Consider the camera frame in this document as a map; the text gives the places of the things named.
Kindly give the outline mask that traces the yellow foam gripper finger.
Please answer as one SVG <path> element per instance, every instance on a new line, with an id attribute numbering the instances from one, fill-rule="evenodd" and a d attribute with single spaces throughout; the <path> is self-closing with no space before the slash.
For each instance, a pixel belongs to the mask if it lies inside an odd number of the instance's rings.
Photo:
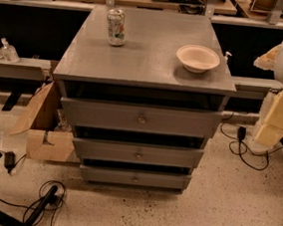
<path id="1" fill-rule="evenodd" d="M 282 137 L 283 91 L 278 94 L 269 92 L 261 105 L 254 141 L 264 147 L 273 147 Z"/>
<path id="2" fill-rule="evenodd" d="M 270 49 L 261 57 L 257 57 L 256 60 L 253 62 L 253 65 L 261 70 L 273 71 L 278 50 L 279 46 L 276 45 L 274 48 Z"/>

